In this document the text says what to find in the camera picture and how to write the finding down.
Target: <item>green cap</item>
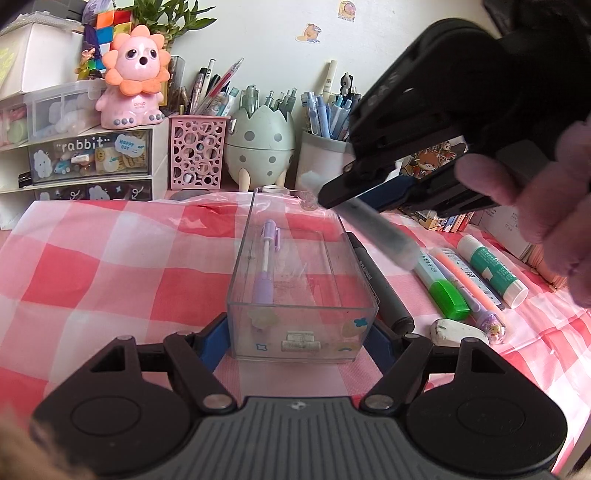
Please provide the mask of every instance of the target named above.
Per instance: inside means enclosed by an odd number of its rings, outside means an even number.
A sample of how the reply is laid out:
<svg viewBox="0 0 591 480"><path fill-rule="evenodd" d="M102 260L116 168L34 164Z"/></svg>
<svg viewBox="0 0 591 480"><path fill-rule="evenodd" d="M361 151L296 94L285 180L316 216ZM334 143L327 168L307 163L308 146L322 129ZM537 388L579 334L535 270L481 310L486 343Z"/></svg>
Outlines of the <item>green cap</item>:
<svg viewBox="0 0 591 480"><path fill-rule="evenodd" d="M429 294L433 297L445 318L465 320L470 315L470 307L464 297L449 281L437 280L431 285Z"/></svg>

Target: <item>orange mane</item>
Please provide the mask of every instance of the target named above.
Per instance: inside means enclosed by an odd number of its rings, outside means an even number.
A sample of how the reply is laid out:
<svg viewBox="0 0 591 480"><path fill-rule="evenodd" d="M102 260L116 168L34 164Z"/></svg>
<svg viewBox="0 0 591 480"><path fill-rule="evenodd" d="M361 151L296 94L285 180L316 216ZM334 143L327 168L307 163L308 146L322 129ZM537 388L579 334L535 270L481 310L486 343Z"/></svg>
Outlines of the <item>orange mane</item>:
<svg viewBox="0 0 591 480"><path fill-rule="evenodd" d="M160 56L160 71L155 78L144 80L143 82L139 82L137 80L126 80L115 68L115 65L117 64L117 58L119 56L119 49L130 37L147 37L151 38L154 43L156 43L156 46L160 50L158 52ZM164 36L159 33L150 35L150 31L145 25L139 25L135 27L131 32L131 35L128 35L127 33L120 33L116 35L113 39L113 43L111 44L111 51L103 55L103 64L108 70L107 75L105 76L105 81L109 85L119 86L121 93L126 96L139 95L142 92L153 94L159 93L162 82L167 82L170 80L170 74L167 70L167 66L170 62L170 53L168 53L166 50L163 50L163 47Z"/></svg>

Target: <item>pink lion toy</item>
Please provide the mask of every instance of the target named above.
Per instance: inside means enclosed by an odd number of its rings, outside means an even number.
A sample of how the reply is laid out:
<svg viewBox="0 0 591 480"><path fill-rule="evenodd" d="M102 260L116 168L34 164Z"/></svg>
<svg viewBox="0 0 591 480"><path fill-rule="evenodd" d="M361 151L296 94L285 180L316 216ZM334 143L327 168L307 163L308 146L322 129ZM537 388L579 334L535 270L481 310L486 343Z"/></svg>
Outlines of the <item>pink lion toy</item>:
<svg viewBox="0 0 591 480"><path fill-rule="evenodd" d="M96 102L103 128L119 130L164 120L158 104L164 99L161 84L170 79L170 53L163 46L164 36L150 35L145 25L135 27L131 35L115 36L111 51L103 55L107 91Z"/></svg>

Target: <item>tablecloth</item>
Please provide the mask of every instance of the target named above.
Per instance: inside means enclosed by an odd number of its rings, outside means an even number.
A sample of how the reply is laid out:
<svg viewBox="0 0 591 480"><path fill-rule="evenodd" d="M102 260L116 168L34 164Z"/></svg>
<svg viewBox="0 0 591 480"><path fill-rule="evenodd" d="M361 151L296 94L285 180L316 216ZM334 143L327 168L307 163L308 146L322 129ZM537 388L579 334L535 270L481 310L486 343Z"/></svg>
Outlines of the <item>tablecloth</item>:
<svg viewBox="0 0 591 480"><path fill-rule="evenodd" d="M161 342L224 312L250 202L251 194L216 193L183 203L33 203L0 250L0 403L28 415L114 337ZM461 238L384 215L422 247L454 248ZM508 340L495 349L564 411L569 432L558 470L591 408L591 317L493 238L472 226L465 233L530 289L523 305L505 311ZM413 315L415 331L428 336L441 315L424 286L356 234ZM362 395L380 372L362 350L355 362L334 365L225 357L216 376L237 398L303 397ZM147 378L165 382L161 374ZM449 380L434 375L428 387Z"/></svg>

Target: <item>human hand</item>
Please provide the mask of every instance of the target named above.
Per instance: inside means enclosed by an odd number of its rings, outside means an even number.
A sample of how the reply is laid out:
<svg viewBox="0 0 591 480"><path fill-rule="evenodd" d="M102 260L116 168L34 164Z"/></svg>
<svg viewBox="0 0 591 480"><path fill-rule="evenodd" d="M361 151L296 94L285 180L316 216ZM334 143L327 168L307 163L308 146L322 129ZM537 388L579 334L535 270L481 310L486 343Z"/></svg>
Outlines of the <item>human hand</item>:
<svg viewBox="0 0 591 480"><path fill-rule="evenodd" d="M591 119L569 127L551 162L523 190L505 167L468 154L455 167L456 178L499 205L515 205L523 238L544 248L544 260L569 279L573 299L591 307Z"/></svg>

